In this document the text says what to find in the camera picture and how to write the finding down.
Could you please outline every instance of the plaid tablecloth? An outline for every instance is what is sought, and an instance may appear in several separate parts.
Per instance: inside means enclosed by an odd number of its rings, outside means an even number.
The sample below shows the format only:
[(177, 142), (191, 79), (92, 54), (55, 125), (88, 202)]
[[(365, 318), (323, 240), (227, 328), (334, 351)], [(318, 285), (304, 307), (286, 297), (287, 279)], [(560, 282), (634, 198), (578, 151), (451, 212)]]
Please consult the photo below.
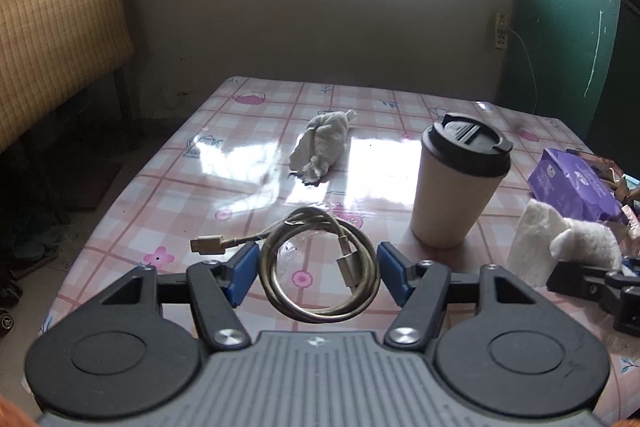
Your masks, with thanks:
[[(289, 176), (287, 162), (310, 118), (354, 108), (358, 116), (345, 152), (318, 187)], [(420, 134), (448, 111), (492, 124), (514, 143), (513, 167), (459, 248), (422, 247), (408, 229), (420, 158)], [(304, 204), (317, 204), (361, 227), (374, 244), (391, 241), (410, 259), (435, 259), (456, 271), (502, 264), (527, 201), (526, 179), (545, 147), (585, 145), (564, 123), (484, 102), (465, 102), (369, 87), (230, 78), (162, 147), (115, 201), (87, 242), (53, 302), (46, 331), (138, 264), (182, 272), (202, 260), (189, 240), (219, 233), (255, 233)], [(307, 306), (334, 305), (347, 296), (335, 259), (335, 237), (312, 234), (287, 245), (280, 280)], [(596, 334), (589, 303), (547, 296)], [(362, 315), (338, 325), (303, 325), (281, 316), (258, 281), (238, 315), (252, 335), (260, 330), (373, 330), (398, 313), (384, 286)], [(445, 327), (471, 314), (449, 307)], [(195, 334), (185, 305), (164, 316)], [(640, 360), (611, 356), (612, 371), (596, 414), (612, 423), (640, 407)]]

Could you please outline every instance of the gray wall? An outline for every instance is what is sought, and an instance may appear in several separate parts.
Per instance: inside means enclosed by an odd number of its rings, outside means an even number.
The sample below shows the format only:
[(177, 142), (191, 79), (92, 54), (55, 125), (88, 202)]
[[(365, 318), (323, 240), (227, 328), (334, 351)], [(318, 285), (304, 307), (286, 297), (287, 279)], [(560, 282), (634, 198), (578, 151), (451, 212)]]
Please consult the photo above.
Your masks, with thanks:
[[(231, 75), (495, 96), (509, 0), (125, 0), (143, 118), (184, 117)], [(112, 89), (98, 84), (105, 103)]]

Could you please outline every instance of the white towel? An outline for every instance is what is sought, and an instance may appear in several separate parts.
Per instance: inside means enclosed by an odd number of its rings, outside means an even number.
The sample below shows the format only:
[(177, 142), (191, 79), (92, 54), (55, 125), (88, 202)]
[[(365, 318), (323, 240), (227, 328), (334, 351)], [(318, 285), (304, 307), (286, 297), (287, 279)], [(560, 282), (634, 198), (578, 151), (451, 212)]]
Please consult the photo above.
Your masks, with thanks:
[(351, 109), (319, 114), (306, 126), (296, 149), (289, 157), (289, 167), (305, 184), (320, 181), (335, 163), (347, 141), (349, 122), (356, 117)]
[(546, 285), (558, 261), (623, 269), (620, 247), (607, 227), (562, 217), (549, 204), (530, 200), (518, 223), (506, 267), (536, 288)]

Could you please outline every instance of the chair leg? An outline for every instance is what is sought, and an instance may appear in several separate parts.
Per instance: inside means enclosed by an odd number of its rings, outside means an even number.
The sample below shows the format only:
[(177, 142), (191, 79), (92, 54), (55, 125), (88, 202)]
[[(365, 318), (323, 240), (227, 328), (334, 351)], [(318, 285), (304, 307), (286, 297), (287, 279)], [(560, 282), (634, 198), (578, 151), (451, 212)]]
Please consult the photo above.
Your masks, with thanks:
[(120, 103), (120, 112), (122, 113), (122, 121), (124, 122), (127, 136), (129, 137), (129, 147), (131, 150), (138, 148), (138, 133), (133, 123), (133, 111), (129, 102), (129, 91), (127, 90), (127, 81), (124, 76), (124, 70), (118, 68), (113, 71), (113, 83), (116, 86), (118, 94), (118, 103)]
[(36, 146), (33, 134), (30, 130), (20, 136), (20, 143), (22, 144), (24, 153), (27, 156), (31, 168), (42, 184), (42, 188), (44, 189), (45, 197), (47, 199), (47, 205), (52, 210), (59, 223), (62, 225), (68, 225), (71, 220), (65, 211), (65, 205), (62, 198), (60, 198), (60, 195), (53, 188), (53, 183), (51, 182), (51, 178), (47, 172), (44, 159), (42, 158), (40, 150)]

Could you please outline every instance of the gray ribbed panel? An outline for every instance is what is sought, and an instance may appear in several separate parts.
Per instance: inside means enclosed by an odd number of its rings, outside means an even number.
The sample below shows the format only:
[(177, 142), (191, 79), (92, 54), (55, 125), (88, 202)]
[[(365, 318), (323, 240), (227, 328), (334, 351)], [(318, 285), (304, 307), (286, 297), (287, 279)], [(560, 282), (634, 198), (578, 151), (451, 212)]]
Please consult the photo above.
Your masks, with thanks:
[[(324, 343), (313, 345), (314, 339)], [(79, 425), (51, 415), (40, 423)], [(503, 427), (518, 423), (460, 405), (438, 387), (422, 357), (383, 349), (371, 333), (263, 333), (255, 346), (211, 357), (198, 380), (171, 404), (112, 425)], [(585, 412), (540, 423), (600, 426)]]

